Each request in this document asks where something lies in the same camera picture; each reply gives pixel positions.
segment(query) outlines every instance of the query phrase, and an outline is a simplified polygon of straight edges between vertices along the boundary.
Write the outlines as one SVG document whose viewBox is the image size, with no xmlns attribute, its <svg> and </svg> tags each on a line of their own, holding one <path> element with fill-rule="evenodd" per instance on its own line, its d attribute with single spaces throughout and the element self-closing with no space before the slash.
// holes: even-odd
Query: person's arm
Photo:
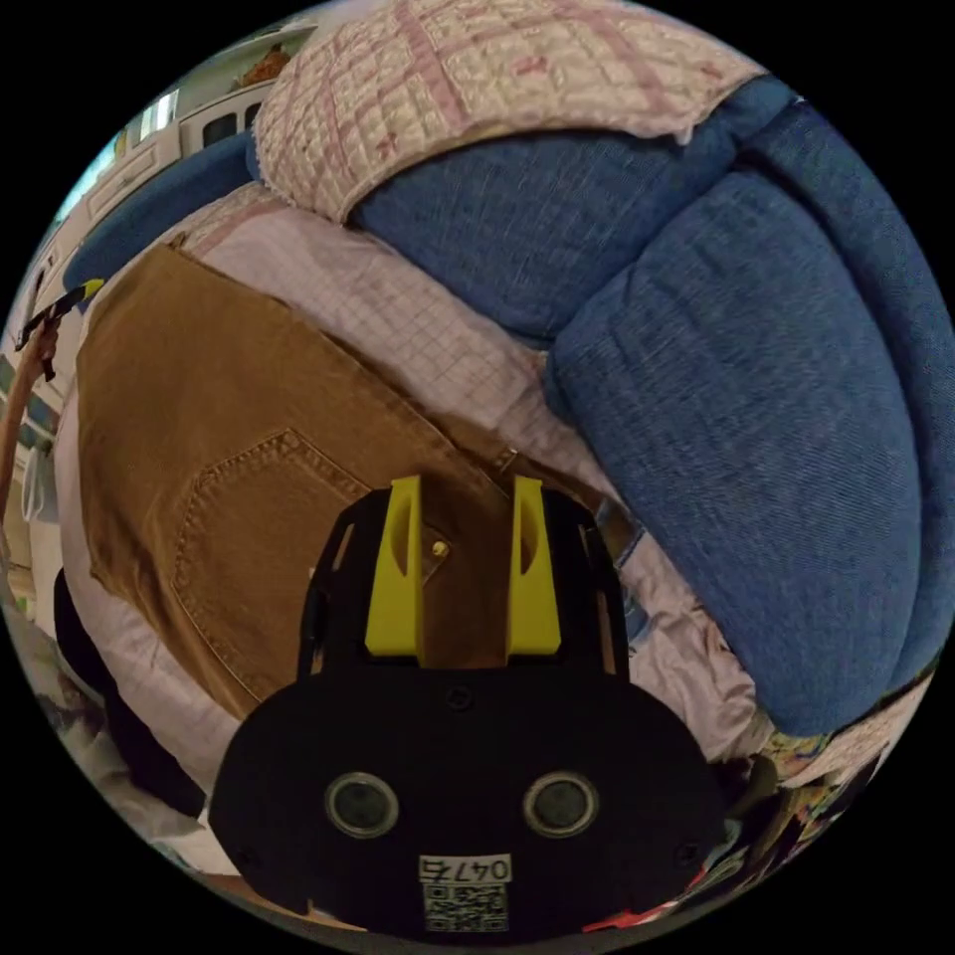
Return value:
<svg viewBox="0 0 955 955">
<path fill-rule="evenodd" d="M 49 327 L 41 325 L 24 348 L 17 366 L 10 393 L 7 395 L 7 407 L 0 421 L 0 521 L 7 512 L 7 498 L 10 496 L 10 484 L 13 481 L 13 467 L 16 462 L 17 441 L 20 436 L 20 424 L 34 385 L 43 374 L 43 363 L 53 358 L 57 351 L 59 324 Z"/>
</svg>

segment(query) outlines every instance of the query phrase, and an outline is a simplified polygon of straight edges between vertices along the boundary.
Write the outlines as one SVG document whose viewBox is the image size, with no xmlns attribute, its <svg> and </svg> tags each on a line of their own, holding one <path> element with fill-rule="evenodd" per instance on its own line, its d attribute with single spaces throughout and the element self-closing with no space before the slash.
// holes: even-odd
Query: camera lens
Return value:
<svg viewBox="0 0 955 955">
<path fill-rule="evenodd" d="M 398 797 L 377 776 L 347 773 L 328 787 L 325 812 L 345 835 L 375 839 L 384 836 L 398 822 Z"/>
<path fill-rule="evenodd" d="M 597 791 L 576 773 L 542 776 L 524 796 L 524 819 L 541 836 L 564 839 L 582 833 L 597 815 Z"/>
</svg>

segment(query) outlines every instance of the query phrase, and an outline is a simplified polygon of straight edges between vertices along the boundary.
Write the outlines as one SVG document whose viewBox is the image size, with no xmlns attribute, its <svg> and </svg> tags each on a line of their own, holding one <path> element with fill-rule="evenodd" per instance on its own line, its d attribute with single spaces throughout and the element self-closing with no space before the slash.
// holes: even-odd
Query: back pocket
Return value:
<svg viewBox="0 0 955 955">
<path fill-rule="evenodd" d="M 256 700 L 294 680 L 312 568 L 338 514 L 369 490 L 293 429 L 196 478 L 173 590 L 211 654 Z M 441 536 L 423 528 L 426 579 Z"/>
</svg>

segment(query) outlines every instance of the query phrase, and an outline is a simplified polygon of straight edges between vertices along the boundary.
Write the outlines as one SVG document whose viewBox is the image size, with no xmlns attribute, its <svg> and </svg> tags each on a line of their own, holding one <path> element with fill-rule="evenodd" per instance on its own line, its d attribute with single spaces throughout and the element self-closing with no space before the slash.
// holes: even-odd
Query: printed label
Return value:
<svg viewBox="0 0 955 955">
<path fill-rule="evenodd" d="M 506 932 L 510 855 L 420 856 L 429 932 Z"/>
</svg>

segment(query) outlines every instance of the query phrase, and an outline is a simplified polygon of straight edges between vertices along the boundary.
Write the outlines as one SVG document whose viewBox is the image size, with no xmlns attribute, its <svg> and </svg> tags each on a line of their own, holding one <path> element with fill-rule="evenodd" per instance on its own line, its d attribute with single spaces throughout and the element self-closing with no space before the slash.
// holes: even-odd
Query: blue cushion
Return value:
<svg viewBox="0 0 955 955">
<path fill-rule="evenodd" d="M 687 147 L 596 131 L 482 142 L 399 173 L 351 222 L 516 336 L 547 345 L 793 98 L 773 77 L 754 80 Z"/>
<path fill-rule="evenodd" d="M 808 106 L 579 309 L 545 380 L 779 728 L 846 725 L 938 653 L 955 339 L 901 216 Z"/>
<path fill-rule="evenodd" d="M 246 131 L 213 143 L 154 176 L 86 236 L 64 273 L 64 286 L 109 279 L 186 216 L 252 181 Z"/>
</svg>

